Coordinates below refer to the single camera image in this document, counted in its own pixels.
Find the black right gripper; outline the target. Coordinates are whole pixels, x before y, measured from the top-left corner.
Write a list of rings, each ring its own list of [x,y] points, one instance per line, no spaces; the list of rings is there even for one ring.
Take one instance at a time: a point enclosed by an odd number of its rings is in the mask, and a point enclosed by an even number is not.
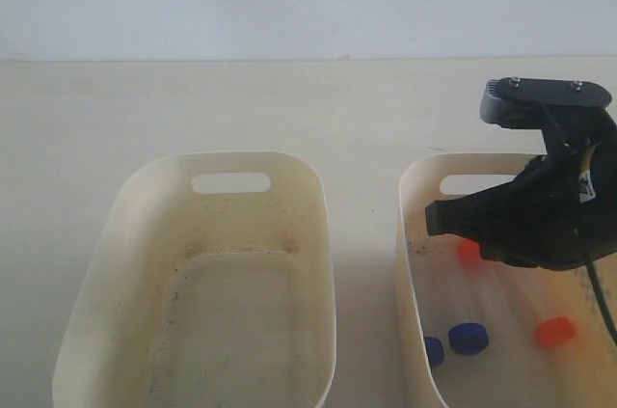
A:
[[[554,111],[546,153],[511,182],[425,207],[429,236],[482,237],[484,259],[574,269],[616,251],[616,123],[604,109]]]

